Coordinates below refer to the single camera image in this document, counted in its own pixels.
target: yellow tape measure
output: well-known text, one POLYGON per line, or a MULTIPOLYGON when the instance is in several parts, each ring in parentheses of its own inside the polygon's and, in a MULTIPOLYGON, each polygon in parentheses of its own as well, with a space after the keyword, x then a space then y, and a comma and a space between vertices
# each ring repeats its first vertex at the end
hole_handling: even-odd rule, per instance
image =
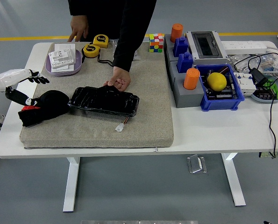
POLYGON ((100 47, 94 44, 87 44, 84 46, 83 52, 86 57, 97 57, 100 53, 100 47))
POLYGON ((104 34, 96 35, 93 39, 93 44, 101 48, 107 48, 109 44, 109 38, 104 34))

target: black sleeve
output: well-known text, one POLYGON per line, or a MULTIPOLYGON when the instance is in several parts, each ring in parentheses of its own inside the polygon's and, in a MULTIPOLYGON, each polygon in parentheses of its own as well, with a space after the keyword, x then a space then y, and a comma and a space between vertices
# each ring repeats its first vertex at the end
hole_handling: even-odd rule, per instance
POLYGON ((130 70, 135 51, 144 40, 156 2, 157 0, 126 0, 113 66, 130 70))
POLYGON ((87 15, 88 0, 68 0, 70 15, 87 15))

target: black power adapter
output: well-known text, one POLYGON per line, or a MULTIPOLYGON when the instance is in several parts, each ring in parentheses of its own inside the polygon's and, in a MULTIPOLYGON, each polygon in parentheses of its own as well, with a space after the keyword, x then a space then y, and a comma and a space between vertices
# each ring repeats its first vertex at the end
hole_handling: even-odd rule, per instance
POLYGON ((267 83, 268 78, 266 78, 258 69, 252 68, 249 71, 249 74, 252 75, 253 83, 258 86, 263 86, 267 83))

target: purple tray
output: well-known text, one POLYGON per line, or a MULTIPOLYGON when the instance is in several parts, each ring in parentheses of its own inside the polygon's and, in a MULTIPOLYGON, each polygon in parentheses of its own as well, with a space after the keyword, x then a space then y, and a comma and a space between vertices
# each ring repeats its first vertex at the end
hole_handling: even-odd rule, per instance
POLYGON ((48 73, 50 73, 53 76, 71 76, 77 73, 82 66, 82 53, 79 50, 76 50, 75 52, 75 64, 74 64, 74 70, 73 71, 64 71, 64 72, 51 72, 51 64, 50 64, 50 57, 47 55, 46 61, 45 61, 45 68, 48 73))

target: yellow ball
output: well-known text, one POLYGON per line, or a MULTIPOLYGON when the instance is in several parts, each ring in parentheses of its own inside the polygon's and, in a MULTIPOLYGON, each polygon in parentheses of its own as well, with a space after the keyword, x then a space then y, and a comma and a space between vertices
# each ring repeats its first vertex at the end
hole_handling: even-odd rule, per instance
POLYGON ((207 83, 213 91, 222 91, 227 85, 227 80, 223 74, 213 72, 207 77, 207 83))

